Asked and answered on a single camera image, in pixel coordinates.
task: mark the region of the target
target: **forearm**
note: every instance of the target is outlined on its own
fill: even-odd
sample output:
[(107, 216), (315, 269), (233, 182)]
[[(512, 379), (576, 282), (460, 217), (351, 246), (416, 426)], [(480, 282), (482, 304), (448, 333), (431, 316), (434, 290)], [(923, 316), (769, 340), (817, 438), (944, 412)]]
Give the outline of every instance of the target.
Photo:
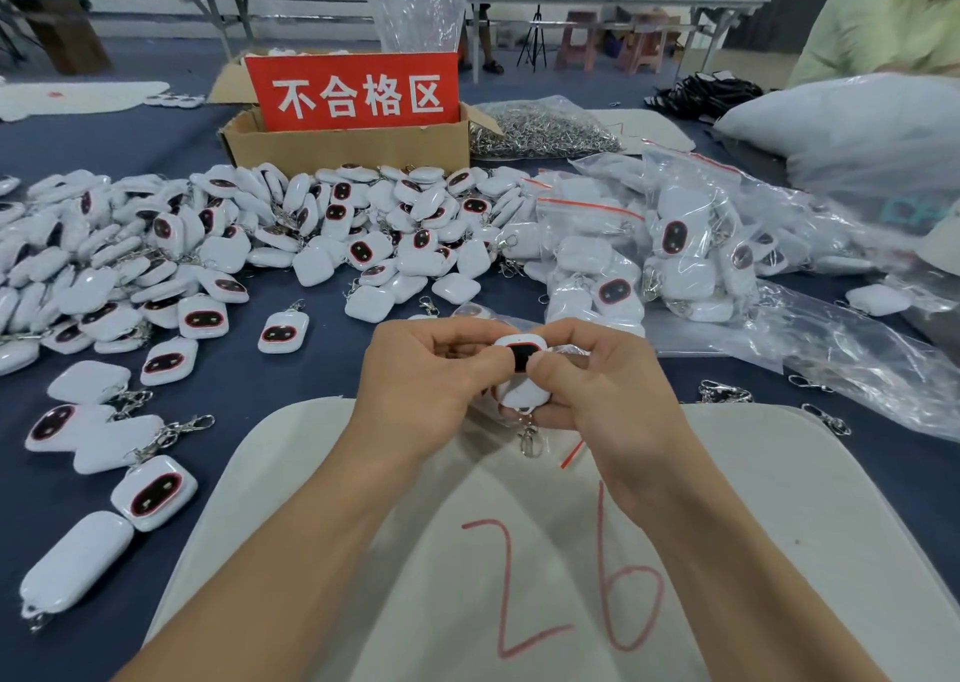
[(299, 680), (412, 477), (341, 443), (115, 682)]
[(654, 543), (714, 682), (886, 676), (754, 519), (699, 441), (632, 519)]

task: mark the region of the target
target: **fingernail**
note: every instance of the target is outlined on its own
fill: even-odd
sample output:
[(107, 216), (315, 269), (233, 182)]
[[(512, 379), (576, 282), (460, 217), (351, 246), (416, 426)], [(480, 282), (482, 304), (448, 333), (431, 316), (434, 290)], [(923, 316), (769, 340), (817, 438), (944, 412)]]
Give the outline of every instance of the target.
[(532, 356), (530, 356), (530, 357), (527, 359), (527, 372), (528, 372), (528, 373), (530, 372), (531, 369), (535, 369), (535, 368), (537, 367), (537, 363), (540, 362), (540, 360), (541, 360), (541, 358), (542, 358), (543, 356), (544, 356), (544, 352), (543, 352), (542, 350), (538, 350), (536, 353), (534, 353)]

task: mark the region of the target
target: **plastic stool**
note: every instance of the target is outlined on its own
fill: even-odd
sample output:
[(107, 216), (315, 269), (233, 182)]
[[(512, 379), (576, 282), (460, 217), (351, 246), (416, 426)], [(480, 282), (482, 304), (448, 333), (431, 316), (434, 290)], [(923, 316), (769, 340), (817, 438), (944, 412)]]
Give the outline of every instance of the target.
[[(668, 25), (670, 17), (665, 12), (651, 12), (635, 14), (630, 19), (630, 25)], [(616, 59), (616, 67), (626, 70), (628, 75), (635, 75), (641, 65), (649, 65), (658, 73), (664, 67), (664, 53), (666, 51), (666, 30), (658, 33), (638, 33), (630, 30), (623, 38), (623, 47)]]
[[(599, 30), (595, 27), (597, 24), (596, 12), (569, 11), (566, 14), (566, 20), (575, 24), (563, 27), (563, 40), (560, 41), (557, 59), (554, 62), (554, 70), (567, 69), (571, 60), (581, 60), (583, 70), (589, 72), (594, 69), (594, 61), (597, 57), (596, 37)], [(586, 25), (586, 27), (577, 27), (576, 25)], [(586, 30), (585, 45), (571, 45), (570, 37), (574, 30)]]

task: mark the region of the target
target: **red sign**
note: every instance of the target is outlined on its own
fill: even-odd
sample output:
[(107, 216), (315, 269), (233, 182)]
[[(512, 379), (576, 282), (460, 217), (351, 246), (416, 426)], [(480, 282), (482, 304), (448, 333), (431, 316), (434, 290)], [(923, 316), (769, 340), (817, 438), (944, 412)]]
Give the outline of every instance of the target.
[(460, 120), (456, 53), (244, 60), (267, 130), (382, 129)]

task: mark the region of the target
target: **tripod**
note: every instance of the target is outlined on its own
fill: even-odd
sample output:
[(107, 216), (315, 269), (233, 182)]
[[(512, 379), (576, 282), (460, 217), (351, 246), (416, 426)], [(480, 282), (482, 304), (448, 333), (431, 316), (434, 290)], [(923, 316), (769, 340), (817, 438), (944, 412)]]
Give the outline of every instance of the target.
[[(534, 24), (530, 26), (530, 29), (527, 30), (527, 36), (523, 38), (523, 47), (520, 48), (520, 57), (516, 59), (516, 66), (521, 66), (521, 60), (523, 59), (523, 54), (527, 54), (527, 62), (534, 66), (534, 72), (537, 71), (537, 49), (543, 54), (543, 67), (546, 68), (546, 41), (544, 38), (544, 29), (537, 24), (544, 20), (544, 16), (541, 14), (540, 5), (536, 5), (536, 14), (534, 14)], [(533, 35), (533, 47), (531, 47), (530, 39)]]

